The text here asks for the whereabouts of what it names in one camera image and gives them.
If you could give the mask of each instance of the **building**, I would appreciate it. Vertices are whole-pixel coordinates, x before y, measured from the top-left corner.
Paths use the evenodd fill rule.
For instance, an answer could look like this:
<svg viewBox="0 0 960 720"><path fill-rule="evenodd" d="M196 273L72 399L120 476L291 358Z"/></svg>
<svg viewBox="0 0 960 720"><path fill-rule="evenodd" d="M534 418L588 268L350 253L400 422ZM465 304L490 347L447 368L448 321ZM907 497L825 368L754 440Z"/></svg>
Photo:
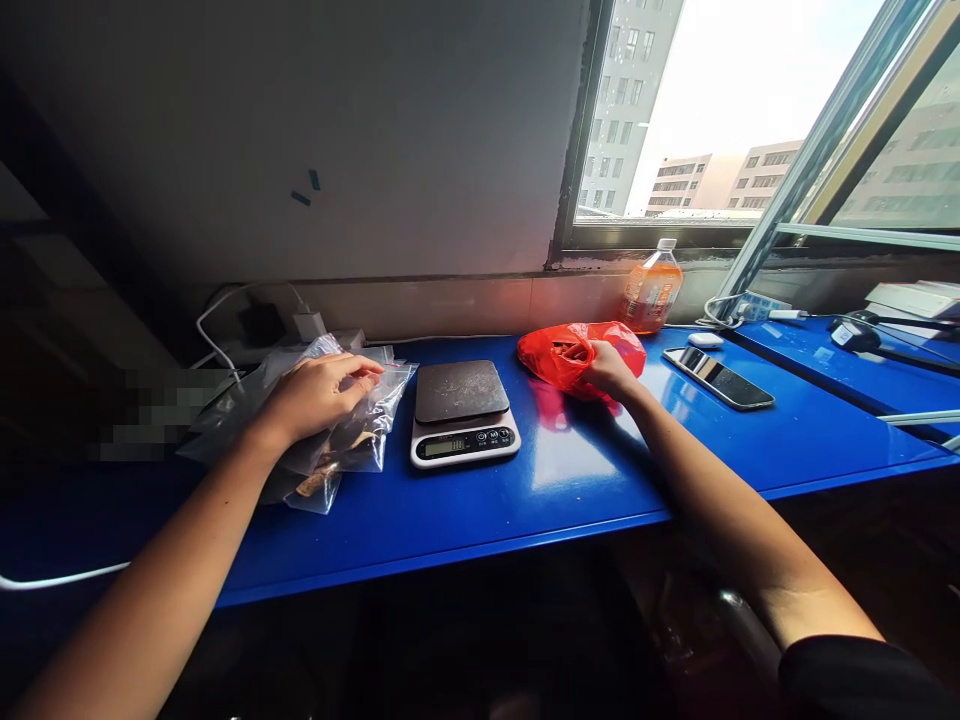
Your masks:
<svg viewBox="0 0 960 720"><path fill-rule="evenodd" d="M742 155L664 158L644 214L656 217L676 208L723 208L741 165Z"/></svg>
<svg viewBox="0 0 960 720"><path fill-rule="evenodd" d="M834 225L960 224L960 54L951 55L833 219Z"/></svg>
<svg viewBox="0 0 960 720"><path fill-rule="evenodd" d="M683 0L614 5L590 144L578 197L581 215L623 215Z"/></svg>
<svg viewBox="0 0 960 720"><path fill-rule="evenodd" d="M800 139L750 148L726 201L718 207L762 212L783 182L802 144Z"/></svg>

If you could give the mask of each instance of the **plastic bottle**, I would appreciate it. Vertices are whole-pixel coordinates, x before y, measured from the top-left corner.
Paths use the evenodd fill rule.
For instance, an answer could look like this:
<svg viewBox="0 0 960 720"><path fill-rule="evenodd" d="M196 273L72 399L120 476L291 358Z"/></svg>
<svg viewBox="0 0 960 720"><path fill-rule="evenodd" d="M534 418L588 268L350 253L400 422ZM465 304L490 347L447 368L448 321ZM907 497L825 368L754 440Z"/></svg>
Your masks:
<svg viewBox="0 0 960 720"><path fill-rule="evenodd" d="M617 319L638 335L651 335L667 321L683 271L673 257L674 238L660 238L657 251L630 273Z"/></svg>

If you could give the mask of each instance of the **smartphone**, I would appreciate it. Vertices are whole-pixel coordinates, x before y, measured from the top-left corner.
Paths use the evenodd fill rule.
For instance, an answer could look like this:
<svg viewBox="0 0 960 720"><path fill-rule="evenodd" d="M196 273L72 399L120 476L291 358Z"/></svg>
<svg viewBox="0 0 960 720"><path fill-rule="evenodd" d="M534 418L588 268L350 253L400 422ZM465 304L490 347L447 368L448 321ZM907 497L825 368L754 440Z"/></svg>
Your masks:
<svg viewBox="0 0 960 720"><path fill-rule="evenodd" d="M663 351L663 357L735 410L756 410L773 405L773 395L744 380L699 348L671 348Z"/></svg>

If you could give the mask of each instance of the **sky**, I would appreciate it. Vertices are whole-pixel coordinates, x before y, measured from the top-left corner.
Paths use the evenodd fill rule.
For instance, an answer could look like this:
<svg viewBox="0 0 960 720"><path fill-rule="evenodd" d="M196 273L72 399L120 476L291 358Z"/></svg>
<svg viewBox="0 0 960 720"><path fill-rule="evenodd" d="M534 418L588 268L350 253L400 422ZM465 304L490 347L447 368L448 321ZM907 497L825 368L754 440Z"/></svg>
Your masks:
<svg viewBox="0 0 960 720"><path fill-rule="evenodd" d="M806 136L882 0L685 0L627 202L664 157Z"/></svg>

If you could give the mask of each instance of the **forearm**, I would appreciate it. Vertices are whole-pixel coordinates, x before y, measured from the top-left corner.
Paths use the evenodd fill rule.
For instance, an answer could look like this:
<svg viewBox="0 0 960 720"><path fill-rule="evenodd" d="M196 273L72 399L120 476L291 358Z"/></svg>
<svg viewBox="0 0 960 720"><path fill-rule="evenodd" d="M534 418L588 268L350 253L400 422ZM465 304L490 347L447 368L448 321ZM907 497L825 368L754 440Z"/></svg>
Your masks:
<svg viewBox="0 0 960 720"><path fill-rule="evenodd" d="M807 615L816 616L819 632L880 637L786 521L642 385L631 387L621 399L685 519L706 536L738 587L760 603L782 645L804 636L811 625Z"/></svg>
<svg viewBox="0 0 960 720"><path fill-rule="evenodd" d="M279 447L248 435L116 580L18 718L152 718L210 616Z"/></svg>

